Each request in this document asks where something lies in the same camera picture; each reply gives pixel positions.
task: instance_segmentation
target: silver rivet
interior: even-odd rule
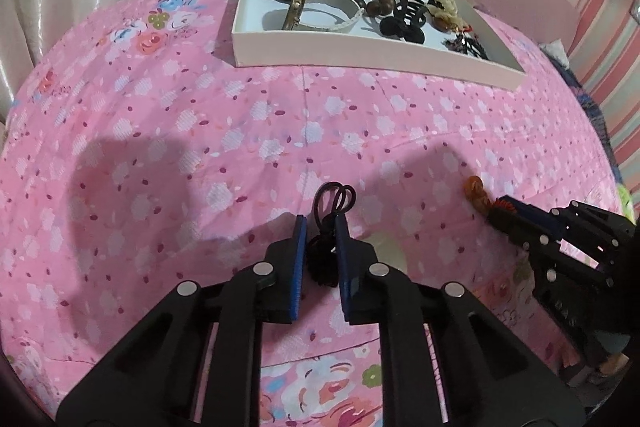
[[[449,297],[462,297],[465,294],[465,287],[459,282],[450,282],[444,286],[444,291]]]
[[[188,297],[189,295],[193,295],[196,293],[198,289],[198,285],[193,281],[185,281],[178,284],[178,295],[182,295],[183,297]]]
[[[254,266],[254,273],[256,275],[269,275],[273,271],[273,264],[265,263],[257,263]]]
[[[373,263],[369,266],[369,273],[376,277],[384,277],[389,274],[389,267],[384,263]]]

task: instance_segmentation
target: cardboard tray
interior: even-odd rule
[[[526,74],[507,46],[466,0],[455,0],[459,15],[470,24],[491,60],[449,51],[443,34],[428,22],[424,44],[388,39],[378,31],[379,18],[366,15],[348,34],[282,31],[288,5],[278,0],[239,0],[232,28],[236,65],[343,66],[447,76],[514,90]],[[305,6],[302,20],[344,20],[326,6]]]

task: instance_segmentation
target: green flower print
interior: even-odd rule
[[[379,387],[382,385],[382,368],[375,363],[362,372],[362,383],[369,387]]]

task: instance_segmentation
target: floral tablecloth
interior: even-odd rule
[[[458,280],[551,367],[565,342],[524,253],[465,201],[478,174],[542,208],[619,210],[602,147],[548,60],[487,17],[515,92],[397,71],[235,68],[238,0],[126,0],[30,75],[0,157],[2,346],[49,412],[181,280],[227,280],[287,237],[322,182],[356,187],[354,237],[385,233],[420,283]],[[261,421],[382,421],[378,330],[305,282],[266,326]]]

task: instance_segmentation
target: white leather strap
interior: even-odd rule
[[[309,3],[326,4],[327,6],[338,9],[347,16],[348,20],[331,26],[315,26],[311,24],[305,24],[301,20],[294,27],[294,30],[305,32],[348,33],[364,13],[364,9],[360,8],[360,6],[358,6],[356,1],[354,0],[305,0],[305,7]]]

